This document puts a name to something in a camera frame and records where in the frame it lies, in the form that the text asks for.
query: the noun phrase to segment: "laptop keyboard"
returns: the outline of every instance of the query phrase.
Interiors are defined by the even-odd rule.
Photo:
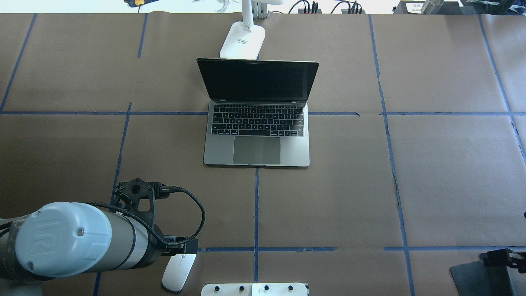
[[[212,135],[304,136],[303,106],[214,105]]]

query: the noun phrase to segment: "trackpad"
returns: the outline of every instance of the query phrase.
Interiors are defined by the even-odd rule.
[[[280,164],[278,137],[236,137],[234,163]]]

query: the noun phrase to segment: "white floor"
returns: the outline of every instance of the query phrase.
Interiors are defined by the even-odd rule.
[[[174,13],[215,13],[229,1],[226,13],[241,11],[240,0],[158,0],[140,8],[140,12],[166,11]],[[285,0],[279,6],[268,5],[269,11],[287,13],[297,0]],[[368,14],[392,14],[393,6],[399,0],[359,0],[359,4]],[[323,13],[330,13],[338,0],[320,0],[319,8]],[[302,8],[303,3],[296,5]],[[344,4],[338,6],[335,13],[341,13]],[[137,8],[130,8],[123,0],[0,0],[0,13],[137,13]]]

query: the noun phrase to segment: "desk lamp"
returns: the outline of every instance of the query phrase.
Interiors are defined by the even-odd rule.
[[[259,2],[280,5],[283,4],[284,0],[262,0]],[[265,29],[254,25],[251,0],[242,0],[241,6],[243,21],[232,24],[219,56],[221,58],[255,60],[259,55],[263,40],[265,40]]]

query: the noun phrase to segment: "white mounting plate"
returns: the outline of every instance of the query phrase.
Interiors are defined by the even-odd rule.
[[[207,284],[201,290],[201,296],[308,296],[309,289],[302,283],[232,283]]]
[[[265,40],[265,29],[258,25],[252,26],[252,32],[243,28],[243,22],[235,22],[228,31],[227,38],[219,56],[221,58],[237,58],[255,60]]]

